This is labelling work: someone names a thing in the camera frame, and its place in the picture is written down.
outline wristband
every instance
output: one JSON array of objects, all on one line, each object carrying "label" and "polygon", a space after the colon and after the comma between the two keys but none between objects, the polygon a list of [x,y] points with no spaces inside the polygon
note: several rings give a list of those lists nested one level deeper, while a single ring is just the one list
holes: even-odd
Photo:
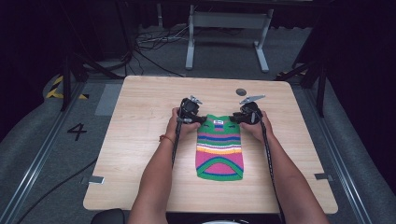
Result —
[{"label": "wristband", "polygon": [[175,142],[174,142],[170,137],[166,136],[165,134],[162,134],[162,135],[160,136],[159,142],[161,142],[164,138],[169,139],[169,141],[171,141],[171,143],[172,143],[173,145],[175,145]]}]

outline metal bracket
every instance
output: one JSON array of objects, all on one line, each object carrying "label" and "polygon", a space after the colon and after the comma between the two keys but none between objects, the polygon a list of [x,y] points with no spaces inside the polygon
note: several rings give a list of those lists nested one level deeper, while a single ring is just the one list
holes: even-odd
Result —
[{"label": "metal bracket", "polygon": [[329,181],[334,181],[334,179],[332,178],[331,175],[326,175],[325,173],[322,173],[322,174],[315,174],[315,178],[316,178],[317,180],[320,180],[320,179],[327,179],[327,180],[329,180]]},{"label": "metal bracket", "polygon": [[90,185],[90,184],[104,184],[105,178],[102,176],[92,175],[91,177],[82,177],[81,182],[82,185]]},{"label": "metal bracket", "polygon": [[257,100],[260,100],[261,98],[264,98],[265,95],[257,95],[257,96],[247,96],[247,98],[245,98],[243,101],[239,102],[240,105],[245,105]]}]

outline black curtain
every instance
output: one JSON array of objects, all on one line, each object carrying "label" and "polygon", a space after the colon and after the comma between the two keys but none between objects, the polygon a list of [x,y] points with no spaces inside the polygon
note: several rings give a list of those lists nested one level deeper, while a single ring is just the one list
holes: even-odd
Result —
[{"label": "black curtain", "polygon": [[60,68],[60,38],[43,7],[31,1],[0,3],[0,141],[43,102],[42,90]]},{"label": "black curtain", "polygon": [[325,52],[328,79],[378,171],[396,192],[396,4],[336,1],[308,37],[297,63]]},{"label": "black curtain", "polygon": [[0,31],[1,141],[44,102],[42,91],[68,52],[94,60],[103,54],[84,1],[1,0]]}]

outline cable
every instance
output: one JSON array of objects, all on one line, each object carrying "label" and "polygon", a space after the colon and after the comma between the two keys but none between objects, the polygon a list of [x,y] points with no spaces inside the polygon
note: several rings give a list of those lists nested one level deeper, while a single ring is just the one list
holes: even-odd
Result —
[{"label": "cable", "polygon": [[[112,66],[109,66],[109,67],[105,67],[105,69],[106,69],[107,71],[113,71],[113,70],[119,69],[119,68],[123,67],[124,65],[126,65],[129,61],[131,61],[131,59],[132,59],[132,57],[131,57],[131,52],[128,51],[128,52],[126,52],[126,54],[125,54],[124,56],[122,56],[122,57],[120,58],[121,63],[115,64],[115,65],[112,65]],[[90,73],[99,73],[99,71],[96,70],[96,69],[94,69],[94,68],[91,68],[91,67],[84,67],[84,68],[85,68],[85,70],[86,70],[87,72],[90,72]]]},{"label": "cable", "polygon": [[176,129],[175,129],[176,140],[175,140],[174,148],[173,148],[173,151],[172,151],[172,169],[173,169],[173,166],[175,164],[175,157],[176,157],[176,152],[177,152],[178,138],[180,137],[181,124],[183,122],[181,120],[181,107],[182,106],[183,106],[183,101],[181,101],[180,106],[178,107],[177,126],[176,126]]},{"label": "cable", "polygon": [[131,65],[128,64],[129,69],[131,69],[131,71],[134,73],[134,75],[136,76],[136,72],[134,71],[134,69],[132,69]]},{"label": "cable", "polygon": [[142,65],[140,64],[140,61],[137,58],[136,58],[136,60],[137,60],[137,63],[139,64],[140,70],[142,70],[142,72],[140,73],[140,76],[143,76],[145,70],[143,69]]},{"label": "cable", "polygon": [[[58,3],[59,3],[59,5],[60,5],[60,7],[61,7],[61,9],[62,9],[62,12],[63,12],[64,15],[66,16],[67,21],[69,22],[70,26],[72,27],[72,30],[74,31],[76,37],[78,38],[79,44],[82,46],[82,48],[84,49],[84,51],[85,51],[85,53],[87,54],[87,56],[88,56],[92,61],[94,61],[93,57],[92,57],[91,54],[88,52],[87,48],[85,47],[84,43],[82,42],[82,39],[81,39],[81,37],[79,36],[79,34],[78,34],[77,30],[76,30],[76,27],[74,26],[73,22],[71,21],[69,15],[67,14],[66,9],[64,8],[64,5],[62,4],[62,2],[61,2],[60,0],[58,0]],[[116,65],[113,65],[113,66],[106,67],[105,69],[106,69],[107,71],[113,71],[113,70],[115,70],[115,69],[118,69],[118,68],[123,67],[126,63],[128,63],[129,61],[131,61],[131,57],[130,57],[130,56],[128,57],[129,54],[131,54],[131,52],[130,52],[129,49],[128,49],[128,52],[127,52],[127,53],[122,57],[122,59],[121,59],[122,63],[116,64]],[[88,72],[98,71],[98,70],[96,70],[96,69],[94,69],[94,68],[87,68],[87,67],[84,67],[84,68],[85,68],[85,70],[88,71]]]},{"label": "cable", "polygon": [[154,61],[152,61],[150,58],[146,57],[144,54],[142,54],[142,53],[139,52],[138,50],[137,50],[136,52],[137,52],[138,54],[140,54],[143,58],[147,59],[149,62],[154,63],[156,66],[158,66],[159,68],[161,68],[163,71],[168,72],[168,73],[170,73],[170,74],[177,75],[177,76],[179,76],[179,77],[184,77],[184,76],[182,76],[182,75],[179,74],[179,73],[172,72],[172,71],[170,71],[170,70],[168,70],[168,69],[166,69],[166,68],[163,68],[162,66],[160,66],[160,65],[157,64],[157,63],[155,63]]},{"label": "cable", "polygon": [[283,213],[282,206],[280,205],[279,199],[277,198],[275,180],[274,180],[274,169],[273,169],[273,165],[272,165],[270,146],[268,144],[268,138],[267,138],[267,129],[265,128],[264,122],[262,121],[262,117],[259,115],[259,113],[257,113],[257,111],[253,111],[253,112],[259,118],[260,124],[262,125],[262,137],[264,138],[264,147],[265,147],[265,152],[267,154],[268,167],[270,170],[271,181],[272,181],[275,196],[276,196],[277,206],[279,207],[280,221],[282,224],[286,224],[285,214]]},{"label": "cable", "polygon": [[18,220],[17,224],[20,224],[21,222],[23,222],[23,220],[26,218],[26,216],[43,200],[45,199],[48,195],[50,195],[53,191],[55,191],[57,188],[59,188],[61,185],[63,185],[64,183],[66,183],[67,181],[69,181],[70,179],[72,179],[73,177],[75,177],[76,175],[81,174],[82,172],[84,172],[86,169],[88,169],[90,166],[92,166],[94,163],[96,163],[96,161],[98,160],[98,158],[94,159],[93,161],[90,162],[90,164],[86,165],[84,168],[82,168],[81,170],[77,171],[75,174],[70,175],[69,177],[67,177],[64,181],[62,181],[61,183],[59,183],[58,185],[56,185],[55,187],[53,187],[52,189],[50,189],[47,193],[45,193],[43,196],[41,196],[41,198],[39,198],[32,206],[30,206],[30,208],[23,214],[23,216],[21,216],[21,218]]},{"label": "cable", "polygon": [[[188,40],[186,38],[183,38],[187,31],[188,31],[189,26],[184,27],[181,30],[174,31],[171,33],[171,31],[168,31],[166,35],[162,35],[163,32],[161,32],[159,35],[156,35],[153,37],[151,33],[143,33],[137,36],[136,38],[136,45],[141,49],[141,50],[152,50],[152,49],[160,49],[166,44],[169,43],[175,43],[180,39],[183,40]],[[141,35],[150,35],[149,38],[147,37],[139,37]],[[151,46],[146,47],[146,46],[141,46],[139,44],[148,44],[151,43]]]}]

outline human arm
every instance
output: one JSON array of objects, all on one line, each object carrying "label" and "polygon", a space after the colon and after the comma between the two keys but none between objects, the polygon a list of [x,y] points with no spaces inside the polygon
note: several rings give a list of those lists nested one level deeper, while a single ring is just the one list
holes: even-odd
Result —
[{"label": "human arm", "polygon": [[[172,151],[176,140],[177,110],[172,109],[172,117],[166,127],[165,135],[170,140],[164,138],[161,141],[142,174],[128,224],[167,223],[165,214],[172,188]],[[199,126],[199,123],[182,124],[179,141]]]},{"label": "human arm", "polygon": [[[305,177],[275,137],[271,122],[264,111],[262,115],[271,152],[276,194],[286,223],[329,223]],[[260,123],[254,125],[241,123],[240,126],[252,133],[264,147]]]}]

